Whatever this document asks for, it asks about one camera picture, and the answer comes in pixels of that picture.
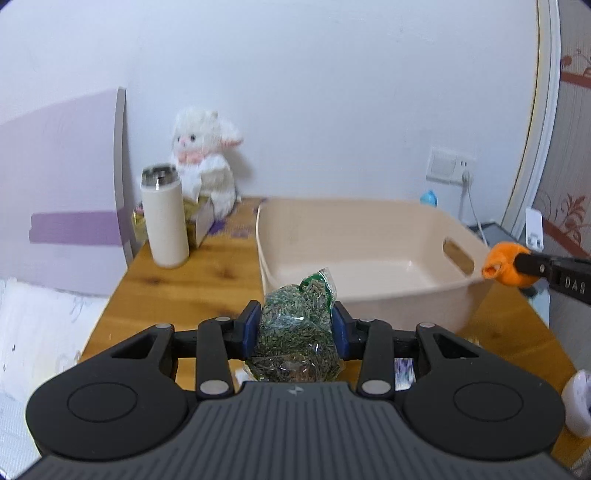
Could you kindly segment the blue cartoon figurine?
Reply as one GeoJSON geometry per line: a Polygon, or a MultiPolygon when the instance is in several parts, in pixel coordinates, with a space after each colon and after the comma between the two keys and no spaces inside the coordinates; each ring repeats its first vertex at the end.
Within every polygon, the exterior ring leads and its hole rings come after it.
{"type": "Polygon", "coordinates": [[[433,190],[429,190],[420,197],[420,202],[433,207],[438,206],[438,198],[433,190]]]}

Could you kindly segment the white plush lamb toy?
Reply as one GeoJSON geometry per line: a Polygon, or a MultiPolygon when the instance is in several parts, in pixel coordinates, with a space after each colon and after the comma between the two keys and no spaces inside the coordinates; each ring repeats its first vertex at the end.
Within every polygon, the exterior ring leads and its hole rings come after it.
{"type": "Polygon", "coordinates": [[[242,143],[242,133],[216,111],[188,107],[172,130],[171,158],[185,199],[211,199],[214,218],[222,220],[235,207],[235,177],[224,153],[242,143]]]}

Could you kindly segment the orange plush toy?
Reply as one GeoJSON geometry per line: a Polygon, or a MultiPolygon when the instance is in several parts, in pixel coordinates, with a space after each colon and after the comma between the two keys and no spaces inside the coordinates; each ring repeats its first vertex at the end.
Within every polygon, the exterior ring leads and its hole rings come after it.
{"type": "Polygon", "coordinates": [[[519,254],[529,255],[531,251],[521,244],[514,242],[500,242],[488,253],[481,269],[484,279],[496,280],[508,287],[526,289],[532,287],[539,278],[520,273],[514,266],[519,254]]]}

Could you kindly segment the beige plastic storage bin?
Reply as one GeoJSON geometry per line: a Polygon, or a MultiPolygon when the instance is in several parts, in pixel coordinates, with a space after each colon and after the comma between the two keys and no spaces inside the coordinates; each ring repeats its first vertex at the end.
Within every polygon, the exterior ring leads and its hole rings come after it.
{"type": "Polygon", "coordinates": [[[256,242],[264,292],[325,269],[353,317],[396,329],[458,332],[492,286],[485,244],[419,202],[273,198],[259,206],[256,242]]]}

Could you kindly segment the white thermos bottle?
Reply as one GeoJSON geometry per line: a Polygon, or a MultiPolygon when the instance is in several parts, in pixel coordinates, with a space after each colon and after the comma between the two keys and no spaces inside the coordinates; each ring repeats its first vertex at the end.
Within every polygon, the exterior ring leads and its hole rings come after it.
{"type": "Polygon", "coordinates": [[[141,175],[141,202],[154,263],[176,268],[188,258],[189,246],[181,181],[172,164],[145,168],[141,175]]]}

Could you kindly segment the dark grey laptop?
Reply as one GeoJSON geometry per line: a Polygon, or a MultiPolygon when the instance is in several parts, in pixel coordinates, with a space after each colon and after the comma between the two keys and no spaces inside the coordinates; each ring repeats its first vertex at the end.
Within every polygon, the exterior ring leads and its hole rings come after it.
{"type": "Polygon", "coordinates": [[[482,223],[481,227],[478,227],[477,224],[472,224],[468,225],[467,228],[471,230],[488,248],[493,248],[503,242],[518,242],[514,236],[496,222],[482,223]]]}

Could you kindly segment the white bed pillow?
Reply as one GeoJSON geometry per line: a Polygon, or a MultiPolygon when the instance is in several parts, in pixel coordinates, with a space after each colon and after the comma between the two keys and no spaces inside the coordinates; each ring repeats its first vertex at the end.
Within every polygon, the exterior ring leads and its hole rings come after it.
{"type": "Polygon", "coordinates": [[[108,299],[1,281],[1,477],[14,479],[39,453],[26,404],[46,380],[79,361],[108,299]]]}

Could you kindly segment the white wall switch socket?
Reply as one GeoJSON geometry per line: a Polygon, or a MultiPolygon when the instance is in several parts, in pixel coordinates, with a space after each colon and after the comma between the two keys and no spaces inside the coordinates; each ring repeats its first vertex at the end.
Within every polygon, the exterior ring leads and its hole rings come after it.
{"type": "Polygon", "coordinates": [[[429,155],[426,179],[448,185],[468,186],[474,180],[474,158],[446,149],[433,148],[429,155]]]}

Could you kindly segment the green dried herb bag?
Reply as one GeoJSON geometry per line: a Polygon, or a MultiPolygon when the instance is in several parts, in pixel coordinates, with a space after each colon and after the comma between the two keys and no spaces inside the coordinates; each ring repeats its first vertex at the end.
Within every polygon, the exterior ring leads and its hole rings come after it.
{"type": "Polygon", "coordinates": [[[332,336],[336,299],[326,269],[267,293],[256,345],[246,360],[253,378],[274,383],[334,381],[342,370],[332,336]]]}

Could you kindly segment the golden tissue box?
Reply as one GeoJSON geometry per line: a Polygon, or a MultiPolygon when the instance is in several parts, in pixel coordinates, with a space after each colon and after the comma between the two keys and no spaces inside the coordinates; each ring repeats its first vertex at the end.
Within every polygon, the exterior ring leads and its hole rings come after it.
{"type": "MultiPolygon", "coordinates": [[[[200,246],[214,224],[214,210],[211,198],[200,197],[198,202],[183,200],[185,224],[188,245],[190,249],[200,246]]],[[[142,204],[139,204],[132,212],[131,224],[135,240],[143,244],[147,241],[147,229],[142,204]]]]}

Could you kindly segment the purple headboard panel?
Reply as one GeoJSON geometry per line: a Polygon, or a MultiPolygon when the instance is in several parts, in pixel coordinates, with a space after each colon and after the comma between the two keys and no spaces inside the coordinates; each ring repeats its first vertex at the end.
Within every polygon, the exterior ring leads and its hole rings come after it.
{"type": "Polygon", "coordinates": [[[109,296],[131,261],[123,189],[125,91],[1,125],[1,275],[109,296]]]}

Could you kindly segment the white phone stand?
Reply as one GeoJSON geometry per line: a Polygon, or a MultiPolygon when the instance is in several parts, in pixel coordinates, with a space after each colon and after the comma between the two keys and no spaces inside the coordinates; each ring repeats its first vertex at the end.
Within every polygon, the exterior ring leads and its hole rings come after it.
{"type": "Polygon", "coordinates": [[[525,210],[525,241],[530,250],[544,250],[543,216],[540,211],[530,207],[525,210]]]}

